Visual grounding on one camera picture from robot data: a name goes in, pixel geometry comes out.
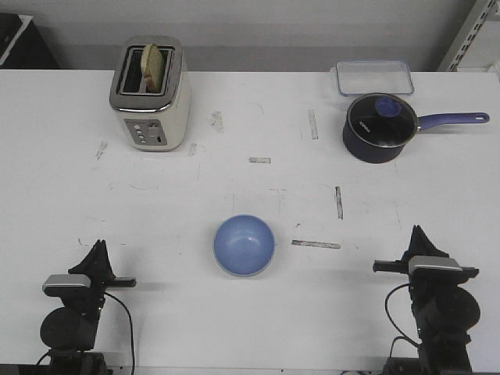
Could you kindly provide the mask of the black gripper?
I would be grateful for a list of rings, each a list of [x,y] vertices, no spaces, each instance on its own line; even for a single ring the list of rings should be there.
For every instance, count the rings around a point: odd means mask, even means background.
[[[401,260],[375,260],[373,271],[406,275],[409,278],[411,299],[421,307],[439,293],[450,292],[460,284],[465,284],[469,279],[478,276],[479,269],[472,266],[461,266],[461,272],[418,270],[416,274],[409,275],[408,262],[413,256],[418,255],[418,242],[420,255],[441,258],[449,257],[447,252],[438,249],[430,241],[421,226],[414,225],[409,240],[409,247],[403,253]]]
[[[95,267],[97,254],[99,273],[87,275]],[[64,306],[83,315],[100,314],[108,289],[134,288],[137,285],[135,277],[116,277],[109,261],[105,240],[97,240],[73,271],[68,271],[67,276],[73,284],[64,298]]]

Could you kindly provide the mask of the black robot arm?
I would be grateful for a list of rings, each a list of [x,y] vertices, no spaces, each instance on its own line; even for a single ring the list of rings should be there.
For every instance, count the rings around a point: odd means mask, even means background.
[[[64,274],[52,274],[42,284],[48,297],[59,298],[62,306],[51,311],[40,328],[41,341],[48,351],[46,374],[112,374],[105,356],[94,350],[105,299],[124,309],[130,328],[131,373],[135,373],[134,326],[126,305],[110,294],[110,288],[133,288],[133,277],[117,277],[109,261],[105,240],[98,239],[89,253]]]
[[[399,332],[393,343],[404,340],[417,350],[416,358],[395,357],[390,353],[383,374],[472,374],[466,346],[468,330],[480,320],[477,300],[461,287],[480,270],[461,266],[446,252],[435,247],[419,225],[412,228],[408,249],[399,260],[373,263],[373,271],[400,273],[408,282],[389,291],[384,311]],[[406,288],[419,341],[405,334],[389,312],[389,299]]]

